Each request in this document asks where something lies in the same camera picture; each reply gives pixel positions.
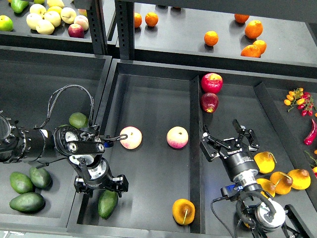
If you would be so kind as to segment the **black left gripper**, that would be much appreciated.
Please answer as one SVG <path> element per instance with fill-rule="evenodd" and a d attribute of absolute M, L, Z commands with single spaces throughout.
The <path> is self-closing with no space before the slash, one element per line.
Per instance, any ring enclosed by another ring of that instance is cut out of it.
<path fill-rule="evenodd" d="M 84 179 L 80 176 L 75 177 L 74 187 L 77 193 L 84 193 L 89 197 L 93 196 L 93 189 L 109 189 L 121 198 L 122 194 L 128 191 L 129 182 L 125 175 L 113 177 L 111 171 L 106 171 L 95 179 L 86 172 Z"/>

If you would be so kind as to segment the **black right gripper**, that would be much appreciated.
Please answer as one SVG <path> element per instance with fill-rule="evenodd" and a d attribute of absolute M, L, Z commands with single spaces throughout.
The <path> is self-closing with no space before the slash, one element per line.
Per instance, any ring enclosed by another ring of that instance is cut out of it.
<path fill-rule="evenodd" d="M 238 137 L 235 139 L 235 147 L 231 146 L 230 148 L 227 142 L 211 136 L 208 127 L 203 125 L 200 149 L 208 162 L 212 162 L 215 158 L 229 159 L 231 157 L 236 160 L 243 160 L 250 156 L 249 151 L 255 152 L 259 149 L 260 144 L 252 129 L 246 129 L 239 124 L 237 119 L 234 119 L 232 124 L 238 133 Z M 244 138 L 249 142 L 249 146 L 242 146 Z"/>

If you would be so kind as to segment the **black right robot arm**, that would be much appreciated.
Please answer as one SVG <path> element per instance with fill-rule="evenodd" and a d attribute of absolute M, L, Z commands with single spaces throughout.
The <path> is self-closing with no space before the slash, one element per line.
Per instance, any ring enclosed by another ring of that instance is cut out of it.
<path fill-rule="evenodd" d="M 235 202 L 238 224 L 247 225 L 255 238 L 265 238 L 268 233 L 281 228 L 285 238 L 311 238 L 312 233 L 292 205 L 281 206 L 273 196 L 257 183 L 260 169 L 252 156 L 260 145 L 252 129 L 246 129 L 234 119 L 232 122 L 237 137 L 217 139 L 211 135 L 206 125 L 200 148 L 211 162 L 221 159 L 232 185 L 221 189 L 221 197 L 213 199 L 213 204 L 222 200 Z"/>

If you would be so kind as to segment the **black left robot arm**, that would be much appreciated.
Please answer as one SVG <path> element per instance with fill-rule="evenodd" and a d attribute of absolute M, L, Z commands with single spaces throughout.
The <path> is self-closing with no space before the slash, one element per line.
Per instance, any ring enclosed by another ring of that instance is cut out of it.
<path fill-rule="evenodd" d="M 34 128 L 19 127 L 4 114 L 0 116 L 0 161 L 2 163 L 25 162 L 38 168 L 57 160 L 66 159 L 77 172 L 74 186 L 77 193 L 91 194 L 95 189 L 114 191 L 119 197 L 128 191 L 125 175 L 114 177 L 108 161 L 103 157 L 106 148 L 114 142 L 127 139 L 127 134 L 116 137 L 100 135 L 99 125 L 93 124 L 94 98 L 90 97 L 90 114 L 87 126 L 57 127 L 54 131 L 44 127 L 49 122 L 58 97 L 69 88 L 86 88 L 69 84 L 56 90 L 50 97 L 45 121 Z"/>

